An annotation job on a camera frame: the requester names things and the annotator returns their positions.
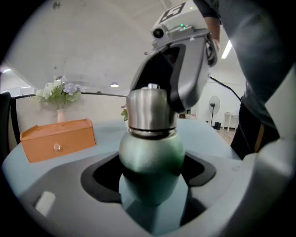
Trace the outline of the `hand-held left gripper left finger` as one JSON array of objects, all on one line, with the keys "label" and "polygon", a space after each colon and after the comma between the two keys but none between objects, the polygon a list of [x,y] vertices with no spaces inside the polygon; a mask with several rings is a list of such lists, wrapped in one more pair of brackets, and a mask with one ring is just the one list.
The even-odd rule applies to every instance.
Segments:
[{"label": "hand-held left gripper left finger", "polygon": [[150,237],[123,209],[119,192],[94,178],[100,167],[106,182],[119,181],[117,153],[105,153],[56,166],[19,200],[30,217],[55,237]]}]

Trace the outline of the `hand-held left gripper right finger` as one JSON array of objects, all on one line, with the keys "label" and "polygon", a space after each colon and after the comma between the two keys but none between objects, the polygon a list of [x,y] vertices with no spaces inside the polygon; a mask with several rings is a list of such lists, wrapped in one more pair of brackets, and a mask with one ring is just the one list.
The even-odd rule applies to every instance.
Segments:
[{"label": "hand-held left gripper right finger", "polygon": [[265,106],[280,138],[248,155],[226,192],[179,237],[296,237],[296,67]]}]

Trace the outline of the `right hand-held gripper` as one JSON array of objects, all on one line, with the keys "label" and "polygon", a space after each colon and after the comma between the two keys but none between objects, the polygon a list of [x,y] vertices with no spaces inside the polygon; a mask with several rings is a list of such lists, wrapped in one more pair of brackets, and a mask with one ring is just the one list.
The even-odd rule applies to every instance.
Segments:
[{"label": "right hand-held gripper", "polygon": [[130,90],[157,84],[169,92],[172,110],[184,112],[198,102],[209,66],[217,63],[217,50],[210,30],[193,0],[187,0],[164,11],[151,34],[155,49],[183,40],[149,56],[135,74]]}]

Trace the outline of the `dark metal cylindrical part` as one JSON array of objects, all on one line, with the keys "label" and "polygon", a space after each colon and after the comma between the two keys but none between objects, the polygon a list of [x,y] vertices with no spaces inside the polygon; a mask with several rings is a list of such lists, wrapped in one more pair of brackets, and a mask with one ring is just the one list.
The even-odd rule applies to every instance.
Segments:
[{"label": "dark metal cylindrical part", "polygon": [[167,91],[157,84],[130,91],[126,107],[128,125],[134,130],[162,131],[177,126],[177,114],[168,104]]}]

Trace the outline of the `person's right forearm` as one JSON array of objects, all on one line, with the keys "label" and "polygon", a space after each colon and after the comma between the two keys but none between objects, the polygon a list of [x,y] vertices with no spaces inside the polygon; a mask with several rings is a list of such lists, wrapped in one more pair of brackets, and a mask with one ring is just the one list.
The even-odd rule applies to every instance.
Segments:
[{"label": "person's right forearm", "polygon": [[210,30],[216,52],[220,51],[220,20],[214,17],[204,18],[208,29]]}]

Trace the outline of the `orange wooden box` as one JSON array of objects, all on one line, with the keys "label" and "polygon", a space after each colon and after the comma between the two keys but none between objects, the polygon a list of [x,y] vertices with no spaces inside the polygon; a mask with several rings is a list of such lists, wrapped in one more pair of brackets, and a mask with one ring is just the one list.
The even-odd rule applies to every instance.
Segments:
[{"label": "orange wooden box", "polygon": [[93,124],[87,118],[36,125],[22,132],[20,141],[30,163],[53,159],[96,145]]}]

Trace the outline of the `black standing fan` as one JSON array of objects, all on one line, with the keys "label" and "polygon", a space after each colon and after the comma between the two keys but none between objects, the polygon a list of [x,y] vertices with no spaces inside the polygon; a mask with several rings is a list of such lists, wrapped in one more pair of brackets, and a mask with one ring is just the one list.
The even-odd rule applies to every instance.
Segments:
[{"label": "black standing fan", "polygon": [[217,96],[212,96],[209,100],[209,111],[211,113],[210,126],[213,123],[213,115],[217,114],[220,109],[220,99]]}]

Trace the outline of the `strip ceiling light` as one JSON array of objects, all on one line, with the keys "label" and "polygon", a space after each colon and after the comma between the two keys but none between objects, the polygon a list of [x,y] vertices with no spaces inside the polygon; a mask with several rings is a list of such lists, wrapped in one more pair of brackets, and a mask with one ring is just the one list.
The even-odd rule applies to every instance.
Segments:
[{"label": "strip ceiling light", "polygon": [[227,45],[226,45],[226,47],[223,51],[223,54],[221,56],[221,59],[226,59],[227,56],[229,55],[231,49],[232,49],[232,44],[231,44],[231,41],[228,40]]}]

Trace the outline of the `small white table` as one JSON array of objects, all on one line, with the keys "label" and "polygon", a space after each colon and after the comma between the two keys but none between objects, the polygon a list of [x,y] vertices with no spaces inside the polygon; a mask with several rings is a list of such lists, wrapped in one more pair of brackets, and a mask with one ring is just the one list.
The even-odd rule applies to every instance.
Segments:
[{"label": "small white table", "polygon": [[[234,127],[231,127],[232,120],[235,122]],[[230,129],[237,130],[238,123],[239,123],[239,115],[238,114],[229,113],[229,112],[224,113],[222,128],[226,129],[227,132],[229,132]]]}]

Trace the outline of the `person's black shirt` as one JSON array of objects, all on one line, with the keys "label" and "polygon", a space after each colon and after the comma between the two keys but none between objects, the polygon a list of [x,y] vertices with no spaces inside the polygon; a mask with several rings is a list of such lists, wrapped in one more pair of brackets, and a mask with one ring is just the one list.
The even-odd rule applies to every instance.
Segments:
[{"label": "person's black shirt", "polygon": [[280,86],[293,63],[286,29],[289,16],[282,4],[270,0],[193,0],[203,18],[220,20],[246,79],[239,125],[231,148],[240,159],[279,138],[265,104]]}]

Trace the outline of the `black office chair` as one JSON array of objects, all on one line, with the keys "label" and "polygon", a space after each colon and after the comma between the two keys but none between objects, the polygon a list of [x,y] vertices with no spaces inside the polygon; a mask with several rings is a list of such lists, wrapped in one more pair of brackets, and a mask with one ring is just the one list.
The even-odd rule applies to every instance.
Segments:
[{"label": "black office chair", "polygon": [[0,94],[0,153],[7,156],[9,148],[9,120],[16,143],[20,143],[20,131],[17,119],[16,99],[9,92]]}]

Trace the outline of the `vase with pale flowers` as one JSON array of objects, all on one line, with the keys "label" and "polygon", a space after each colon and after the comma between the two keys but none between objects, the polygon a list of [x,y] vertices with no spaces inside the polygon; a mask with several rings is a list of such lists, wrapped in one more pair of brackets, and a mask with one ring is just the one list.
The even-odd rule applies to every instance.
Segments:
[{"label": "vase with pale flowers", "polygon": [[66,76],[54,77],[43,89],[35,92],[41,103],[51,104],[57,111],[57,122],[65,122],[64,107],[67,102],[75,102],[83,92],[81,85],[67,81]]}]

